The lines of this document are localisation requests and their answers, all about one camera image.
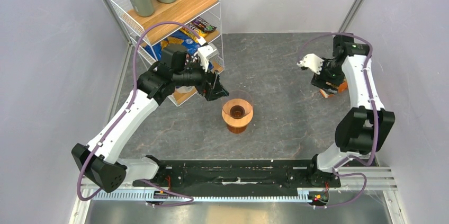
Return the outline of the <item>clear glass dripper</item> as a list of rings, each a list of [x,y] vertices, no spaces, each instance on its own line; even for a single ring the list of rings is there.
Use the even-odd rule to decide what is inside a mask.
[[[229,95],[221,99],[222,114],[233,119],[243,119],[253,110],[253,98],[242,90],[229,92]]]

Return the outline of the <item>wooden ring dripper holder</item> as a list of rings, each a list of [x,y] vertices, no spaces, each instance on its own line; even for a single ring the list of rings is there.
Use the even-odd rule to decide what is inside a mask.
[[[234,118],[231,115],[231,108],[234,106],[240,106],[243,108],[244,113],[241,118]],[[222,106],[222,118],[226,124],[234,127],[242,127],[248,125],[254,116],[253,105],[248,101],[241,98],[233,98],[228,100]]]

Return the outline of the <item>amber glass carafe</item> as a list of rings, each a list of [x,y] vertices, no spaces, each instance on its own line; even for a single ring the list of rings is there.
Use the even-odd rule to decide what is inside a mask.
[[[227,129],[234,134],[240,134],[247,129],[247,125],[242,126],[242,127],[234,127],[234,126],[231,126],[228,124]]]

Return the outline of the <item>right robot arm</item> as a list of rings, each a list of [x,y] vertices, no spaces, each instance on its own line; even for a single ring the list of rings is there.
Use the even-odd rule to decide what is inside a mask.
[[[335,142],[316,154],[306,171],[311,186],[337,179],[344,164],[356,160],[364,166],[374,162],[396,117],[387,111],[377,94],[372,76],[372,45],[351,33],[331,33],[333,56],[321,58],[311,54],[307,68],[314,75],[311,84],[328,94],[337,94],[346,82],[351,108],[335,130]]]

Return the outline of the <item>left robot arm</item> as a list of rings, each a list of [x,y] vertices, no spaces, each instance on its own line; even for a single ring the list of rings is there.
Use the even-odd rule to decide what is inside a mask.
[[[228,96],[217,71],[209,67],[218,55],[213,44],[198,48],[189,56],[185,46],[170,44],[161,59],[141,74],[124,105],[106,127],[86,145],[76,144],[71,154],[82,176],[104,192],[115,191],[124,182],[146,179],[153,186],[165,182],[166,172],[152,157],[121,159],[124,146],[164,100],[178,87],[194,87],[207,101]]]

